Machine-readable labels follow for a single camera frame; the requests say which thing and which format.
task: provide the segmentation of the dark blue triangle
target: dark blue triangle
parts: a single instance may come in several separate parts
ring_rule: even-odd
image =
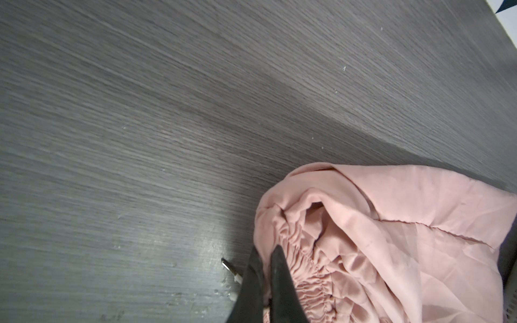
[[[517,0],[504,0],[501,6],[499,7],[499,10],[496,11],[496,13],[511,8],[515,5],[517,5]]]

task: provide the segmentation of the folded fabric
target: folded fabric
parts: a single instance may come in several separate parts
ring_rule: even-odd
[[[266,281],[283,247],[312,323],[501,323],[516,213],[516,195],[447,170],[314,163],[262,197],[254,244]]]

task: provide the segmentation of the gray tabletop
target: gray tabletop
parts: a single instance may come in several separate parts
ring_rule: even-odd
[[[517,50],[484,0],[4,0],[0,26],[1,322],[223,322],[219,259],[309,162],[517,192]]]

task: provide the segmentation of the pink cloth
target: pink cloth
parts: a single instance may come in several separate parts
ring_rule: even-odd
[[[312,323],[500,323],[516,213],[516,195],[451,171],[315,163],[262,197],[254,243],[266,281],[283,247]]]

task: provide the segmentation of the black tongs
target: black tongs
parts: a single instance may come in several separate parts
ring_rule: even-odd
[[[264,272],[255,247],[244,272],[242,287],[226,323],[262,323]],[[277,246],[271,255],[271,323],[309,323],[301,308],[284,251]]]

